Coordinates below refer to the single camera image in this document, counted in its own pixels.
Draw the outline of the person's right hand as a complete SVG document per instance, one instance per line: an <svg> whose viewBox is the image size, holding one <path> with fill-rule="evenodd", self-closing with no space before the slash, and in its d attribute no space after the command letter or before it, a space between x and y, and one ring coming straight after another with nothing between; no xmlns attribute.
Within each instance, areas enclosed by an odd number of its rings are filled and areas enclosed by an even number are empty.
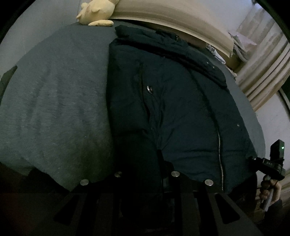
<svg viewBox="0 0 290 236"><path fill-rule="evenodd" d="M272 193L272 199L271 199L270 205L280 200L282 186L278 180L274 180L274 179L267 180L265 176L261 182L260 194L259 194L260 200L261 201L267 200L270 196L271 190L273 191L273 193Z"/></svg>

